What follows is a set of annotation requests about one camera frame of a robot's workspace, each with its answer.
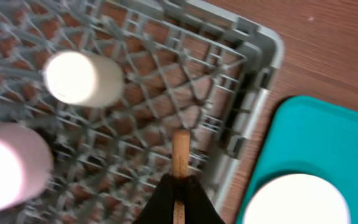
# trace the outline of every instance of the wooden stick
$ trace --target wooden stick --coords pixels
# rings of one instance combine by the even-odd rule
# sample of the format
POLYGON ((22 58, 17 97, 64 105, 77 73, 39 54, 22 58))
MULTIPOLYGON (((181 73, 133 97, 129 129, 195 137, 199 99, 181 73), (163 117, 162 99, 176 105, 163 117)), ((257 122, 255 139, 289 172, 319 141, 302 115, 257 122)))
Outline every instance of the wooden stick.
MULTIPOLYGON (((188 175, 190 156, 190 133, 187 130, 177 130, 172 141, 172 174, 182 179, 188 175)), ((173 224, 185 224, 185 205, 175 201, 173 207, 173 224)))

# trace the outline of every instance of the teal tray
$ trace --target teal tray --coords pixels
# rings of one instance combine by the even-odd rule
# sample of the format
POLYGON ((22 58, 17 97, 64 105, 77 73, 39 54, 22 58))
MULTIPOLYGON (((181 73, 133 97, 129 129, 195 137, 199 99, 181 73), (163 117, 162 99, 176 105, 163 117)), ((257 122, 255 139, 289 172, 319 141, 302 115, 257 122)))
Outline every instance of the teal tray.
POLYGON ((308 96, 279 107, 241 205, 271 179, 305 173, 322 177, 345 197, 358 224, 358 113, 308 96))

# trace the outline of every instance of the wood grain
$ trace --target wood grain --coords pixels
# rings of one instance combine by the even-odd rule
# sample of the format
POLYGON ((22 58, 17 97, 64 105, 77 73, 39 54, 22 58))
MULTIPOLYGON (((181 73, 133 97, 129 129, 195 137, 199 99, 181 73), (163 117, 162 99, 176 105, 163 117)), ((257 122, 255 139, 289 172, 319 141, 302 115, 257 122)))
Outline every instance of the wood grain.
MULTIPOLYGON (((190 133, 187 130, 176 130, 172 140, 172 174, 177 179, 188 175, 190 157, 190 133)), ((175 201, 173 206, 173 224, 185 224, 185 205, 175 201)))
POLYGON ((211 0, 278 32, 285 59, 221 211, 233 223, 277 106, 310 95, 358 111, 358 1, 211 0))

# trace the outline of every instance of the white cup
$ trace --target white cup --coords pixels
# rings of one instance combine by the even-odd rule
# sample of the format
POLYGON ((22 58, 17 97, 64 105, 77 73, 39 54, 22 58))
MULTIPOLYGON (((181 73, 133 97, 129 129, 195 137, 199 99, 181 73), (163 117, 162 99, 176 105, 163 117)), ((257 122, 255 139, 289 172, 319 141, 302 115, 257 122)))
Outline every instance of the white cup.
POLYGON ((41 194, 53 169, 48 144, 16 123, 0 124, 0 210, 41 194))
POLYGON ((49 58, 44 65, 44 82, 56 99, 95 108, 112 105, 124 89, 124 75, 115 61, 73 50, 49 58))

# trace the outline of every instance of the plastic crate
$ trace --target plastic crate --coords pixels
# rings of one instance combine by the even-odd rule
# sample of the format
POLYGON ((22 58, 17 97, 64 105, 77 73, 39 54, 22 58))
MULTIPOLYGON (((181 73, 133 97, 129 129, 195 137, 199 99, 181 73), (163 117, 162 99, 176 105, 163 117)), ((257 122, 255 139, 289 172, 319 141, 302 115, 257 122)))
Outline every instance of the plastic crate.
POLYGON ((0 123, 38 130, 55 155, 48 189, 0 223, 132 222, 170 171, 176 128, 219 210, 282 59, 274 31, 203 1, 0 0, 0 123), (40 69, 64 49, 117 61, 120 102, 52 98, 40 69))

